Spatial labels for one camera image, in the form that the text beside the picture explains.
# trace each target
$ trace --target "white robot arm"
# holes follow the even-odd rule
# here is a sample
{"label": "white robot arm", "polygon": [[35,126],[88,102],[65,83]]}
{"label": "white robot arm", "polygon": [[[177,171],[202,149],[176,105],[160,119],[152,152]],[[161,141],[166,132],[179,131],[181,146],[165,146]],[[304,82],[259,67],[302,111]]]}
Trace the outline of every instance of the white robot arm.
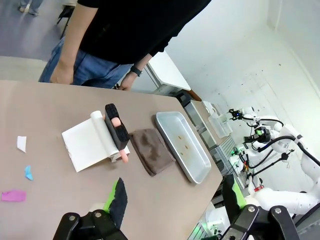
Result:
{"label": "white robot arm", "polygon": [[[270,130],[270,141],[260,143],[258,141],[253,143],[257,151],[246,150],[249,156],[249,161],[256,165],[258,160],[261,160],[270,149],[275,153],[286,153],[289,144],[294,142],[302,150],[301,168],[313,181],[314,185],[308,193],[290,192],[290,191],[274,191],[270,188],[263,188],[257,192],[251,192],[247,197],[248,202],[258,204],[265,210],[270,210],[271,207],[282,205],[287,207],[289,213],[292,214],[306,214],[311,208],[320,202],[320,161],[315,158],[311,147],[306,143],[303,136],[289,124],[283,125],[277,117],[261,116],[254,112],[252,107],[243,108],[240,110],[229,111],[232,114],[232,119],[243,120],[248,125],[254,126],[255,129],[262,125],[268,125],[273,130]],[[265,163],[272,159],[271,154]]]}

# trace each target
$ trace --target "paper towel roll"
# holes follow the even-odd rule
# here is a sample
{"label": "paper towel roll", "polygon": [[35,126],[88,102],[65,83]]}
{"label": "paper towel roll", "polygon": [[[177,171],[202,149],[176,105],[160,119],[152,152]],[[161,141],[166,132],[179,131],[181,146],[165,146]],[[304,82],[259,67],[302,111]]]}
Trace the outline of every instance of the paper towel roll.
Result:
{"label": "paper towel roll", "polygon": [[90,118],[93,122],[96,133],[99,135],[107,156],[112,157],[119,153],[119,150],[117,149],[115,142],[111,137],[101,111],[94,111],[90,114]]}

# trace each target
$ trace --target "gray floor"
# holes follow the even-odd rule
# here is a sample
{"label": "gray floor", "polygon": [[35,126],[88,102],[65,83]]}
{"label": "gray floor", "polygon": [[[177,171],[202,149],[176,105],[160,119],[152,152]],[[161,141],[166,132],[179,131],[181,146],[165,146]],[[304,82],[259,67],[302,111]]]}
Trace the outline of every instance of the gray floor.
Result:
{"label": "gray floor", "polygon": [[0,56],[48,61],[65,20],[56,26],[60,0],[44,0],[40,15],[18,11],[19,0],[0,0]]}

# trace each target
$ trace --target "white paper scrap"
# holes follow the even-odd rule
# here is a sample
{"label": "white paper scrap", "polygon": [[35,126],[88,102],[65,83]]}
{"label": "white paper scrap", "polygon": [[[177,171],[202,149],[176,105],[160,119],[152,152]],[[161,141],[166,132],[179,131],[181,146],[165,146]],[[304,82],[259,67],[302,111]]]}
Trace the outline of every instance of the white paper scrap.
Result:
{"label": "white paper scrap", "polygon": [[16,147],[24,153],[26,152],[26,144],[27,144],[27,137],[26,136],[18,136],[18,138],[16,140]]}

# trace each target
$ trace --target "black t-shirt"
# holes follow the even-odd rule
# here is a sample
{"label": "black t-shirt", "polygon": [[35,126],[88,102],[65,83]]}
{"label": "black t-shirt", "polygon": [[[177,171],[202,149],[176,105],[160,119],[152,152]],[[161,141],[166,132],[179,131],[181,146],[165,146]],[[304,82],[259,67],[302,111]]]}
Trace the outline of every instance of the black t-shirt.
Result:
{"label": "black t-shirt", "polygon": [[211,0],[78,0],[98,8],[80,49],[118,64],[163,52]]}

